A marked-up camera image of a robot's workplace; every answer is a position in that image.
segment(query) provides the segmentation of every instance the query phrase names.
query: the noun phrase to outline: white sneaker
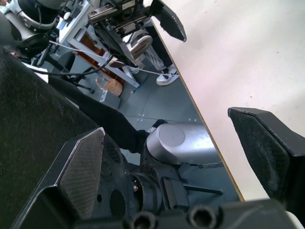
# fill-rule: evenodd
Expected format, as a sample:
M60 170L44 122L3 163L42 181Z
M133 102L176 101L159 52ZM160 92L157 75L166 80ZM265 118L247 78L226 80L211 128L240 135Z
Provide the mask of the white sneaker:
M179 78L178 72L174 67L172 67L171 69L166 68L162 71L162 73L166 75L161 74L158 76L157 84L160 86L169 85Z

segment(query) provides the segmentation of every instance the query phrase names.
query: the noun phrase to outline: black fabric cover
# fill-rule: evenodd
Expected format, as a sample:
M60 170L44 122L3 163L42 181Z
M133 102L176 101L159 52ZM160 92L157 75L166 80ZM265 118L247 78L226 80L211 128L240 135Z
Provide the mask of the black fabric cover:
M63 144L97 128L0 47L0 227L9 228Z
M248 162L268 196L282 200L290 165L287 151L254 116L231 111L230 117Z
M104 133L97 129L81 138L59 181L66 201L81 219L89 219L99 189Z

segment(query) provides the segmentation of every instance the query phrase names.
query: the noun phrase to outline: gray floor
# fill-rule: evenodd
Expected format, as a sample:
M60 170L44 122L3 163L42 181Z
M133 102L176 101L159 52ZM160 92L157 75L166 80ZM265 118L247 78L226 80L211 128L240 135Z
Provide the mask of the gray floor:
M155 71L149 62L144 62L146 69ZM82 59L76 58L72 72L82 72L89 65ZM102 91L95 83L98 74L88 75L80 84L95 89L94 94L81 89L85 94L99 101ZM136 80L142 84L135 92L135 88L128 83L123 85L119 111L137 130L149 129L158 119L168 122L201 123L201 119L180 79L171 85L161 87L156 84L157 75L139 72L135 75ZM122 150L127 160L133 164L139 164L140 154L132 154ZM222 196L201 192L189 192L190 202L195 204L208 204L217 207L221 203L238 201L238 196L224 167L213 169L199 169L189 165L180 168L181 177L189 184L206 187L221 188Z

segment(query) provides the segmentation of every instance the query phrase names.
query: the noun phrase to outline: bolt hole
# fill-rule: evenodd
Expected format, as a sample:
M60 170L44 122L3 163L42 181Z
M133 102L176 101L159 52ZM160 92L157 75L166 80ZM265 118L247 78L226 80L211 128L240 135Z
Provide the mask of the bolt hole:
M97 202L101 203L102 202L102 196L101 194L97 195Z
M130 16L130 13L129 13L129 12L126 12L126 13L123 15L124 18L128 18L129 16Z
M193 219L194 219L195 225L200 228L209 227L213 220L211 213L204 209L198 210L194 214Z
M145 216L140 216L134 222L134 229L149 229L151 222Z

